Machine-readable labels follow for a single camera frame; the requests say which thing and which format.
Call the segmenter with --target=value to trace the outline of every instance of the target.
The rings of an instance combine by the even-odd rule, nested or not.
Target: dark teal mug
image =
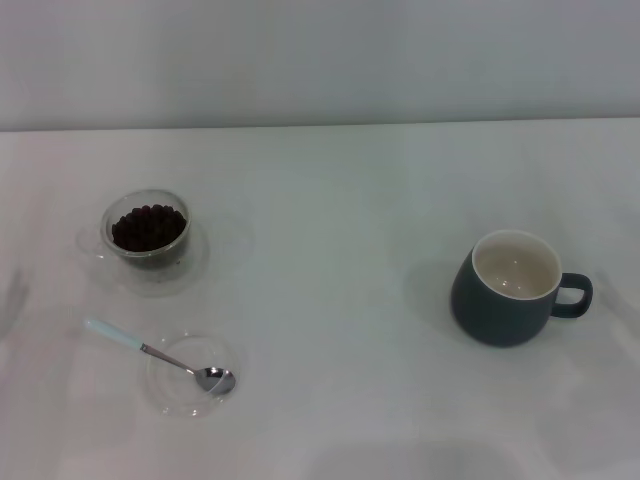
[[[574,304],[556,302],[560,288],[583,291]],[[535,337],[550,316],[577,318],[593,298],[591,280],[562,273],[560,257],[547,242],[519,230],[483,237],[465,259],[451,289],[451,309],[462,329],[498,347]]]

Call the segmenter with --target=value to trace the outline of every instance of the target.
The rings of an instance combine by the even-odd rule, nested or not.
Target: spoon
[[[177,361],[174,358],[171,358],[168,355],[165,355],[159,350],[142,343],[137,338],[132,335],[123,332],[117,327],[113,325],[97,320],[95,318],[85,318],[84,326],[88,330],[92,330],[100,335],[104,335],[111,340],[114,340],[126,347],[131,347],[136,350],[142,350],[147,355],[151,355],[152,357],[159,358],[160,360],[164,360],[171,365],[175,365],[183,369],[184,371],[190,373],[195,376],[196,382],[205,392],[210,393],[214,396],[226,395],[231,392],[233,388],[236,386],[236,377],[229,370],[225,370],[222,368],[201,368],[200,370],[196,370],[191,368],[184,363]]]

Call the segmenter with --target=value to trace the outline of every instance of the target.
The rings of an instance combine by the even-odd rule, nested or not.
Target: light blue spoon handle
[[[135,350],[140,350],[140,348],[142,347],[142,342],[133,335],[130,335],[127,332],[123,332],[119,328],[95,318],[85,318],[84,326],[88,330],[92,330],[96,333],[99,333],[100,335],[104,335],[105,337],[110,338],[111,340],[114,340],[124,345],[125,347],[131,347]]]

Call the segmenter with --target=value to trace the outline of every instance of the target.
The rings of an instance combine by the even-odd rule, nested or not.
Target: glass cup
[[[120,217],[126,216],[134,208],[155,204],[169,205],[185,218],[187,225],[178,238],[164,247],[147,252],[132,252],[113,243],[111,226],[117,223]],[[132,267],[142,270],[158,270],[180,262],[189,243],[190,227],[191,213],[184,200],[167,190],[147,189],[125,195],[107,208],[100,223],[100,237],[109,250]]]

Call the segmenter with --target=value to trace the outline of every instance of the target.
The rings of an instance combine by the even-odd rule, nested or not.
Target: white table
[[[0,135],[0,478],[637,480],[639,156],[633,119]],[[210,243],[168,298],[92,276],[74,246],[145,186],[181,194]],[[448,291],[504,227],[596,293],[500,350],[457,328]],[[87,314],[152,344],[223,336],[237,392],[159,414],[144,355]]]

